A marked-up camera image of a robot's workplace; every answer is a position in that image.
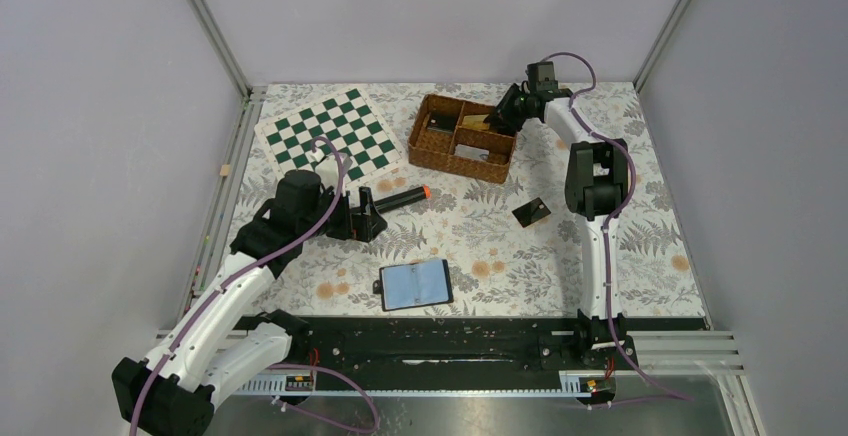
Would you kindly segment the black leather card holder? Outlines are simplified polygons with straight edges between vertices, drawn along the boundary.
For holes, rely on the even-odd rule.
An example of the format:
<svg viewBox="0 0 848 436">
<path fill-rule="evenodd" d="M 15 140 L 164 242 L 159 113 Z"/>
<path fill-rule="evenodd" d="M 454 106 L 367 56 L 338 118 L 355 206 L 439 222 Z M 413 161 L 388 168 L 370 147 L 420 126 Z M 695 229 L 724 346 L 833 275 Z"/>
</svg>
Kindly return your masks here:
<svg viewBox="0 0 848 436">
<path fill-rule="evenodd" d="M 450 304 L 454 301 L 448 261 L 429 259 L 379 269 L 372 291 L 385 312 Z"/>
</svg>

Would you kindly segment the black VIP card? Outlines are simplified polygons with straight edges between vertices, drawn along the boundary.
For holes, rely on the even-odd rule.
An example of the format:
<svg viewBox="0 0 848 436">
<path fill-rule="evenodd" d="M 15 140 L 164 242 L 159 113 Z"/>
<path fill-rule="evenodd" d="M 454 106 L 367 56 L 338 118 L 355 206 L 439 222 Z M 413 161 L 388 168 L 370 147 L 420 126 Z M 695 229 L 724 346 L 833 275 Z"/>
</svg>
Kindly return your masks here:
<svg viewBox="0 0 848 436">
<path fill-rule="evenodd" d="M 540 197 L 536 197 L 514 209 L 512 214 L 522 228 L 527 228 L 549 216 L 551 210 Z"/>
</svg>

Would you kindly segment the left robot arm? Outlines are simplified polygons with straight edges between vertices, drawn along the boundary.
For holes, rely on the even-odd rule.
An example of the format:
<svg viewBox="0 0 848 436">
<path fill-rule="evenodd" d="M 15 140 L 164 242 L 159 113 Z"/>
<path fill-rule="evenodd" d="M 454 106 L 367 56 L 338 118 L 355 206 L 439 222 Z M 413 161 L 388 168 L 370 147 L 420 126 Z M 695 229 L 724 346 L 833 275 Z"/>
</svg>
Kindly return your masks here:
<svg viewBox="0 0 848 436">
<path fill-rule="evenodd" d="M 370 188 L 352 205 L 342 174 L 292 170 L 230 244 L 230 252 L 198 301 L 144 357 L 123 358 L 111 380 L 128 432 L 202 435 L 221 404 L 269 369 L 322 372 L 309 324 L 284 310 L 264 313 L 234 346 L 220 343 L 242 312 L 298 258 L 315 236 L 372 241 L 387 223 Z"/>
</svg>

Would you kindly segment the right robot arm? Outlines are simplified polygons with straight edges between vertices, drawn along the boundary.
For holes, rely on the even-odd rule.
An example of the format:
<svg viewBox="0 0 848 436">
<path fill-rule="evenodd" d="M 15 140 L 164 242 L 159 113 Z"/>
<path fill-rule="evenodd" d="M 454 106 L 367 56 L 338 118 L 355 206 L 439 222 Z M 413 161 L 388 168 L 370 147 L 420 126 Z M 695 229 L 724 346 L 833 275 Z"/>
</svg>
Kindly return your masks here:
<svg viewBox="0 0 848 436">
<path fill-rule="evenodd" d="M 584 277 L 573 352 L 589 368 L 619 358 L 636 369 L 617 281 L 617 230 L 634 194 L 635 164 L 624 140 L 603 135 L 580 115 L 581 93 L 560 87 L 552 57 L 529 64 L 526 74 L 526 85 L 512 85 L 485 121 L 498 133 L 515 134 L 537 119 L 568 145 L 564 198 L 580 230 Z"/>
</svg>

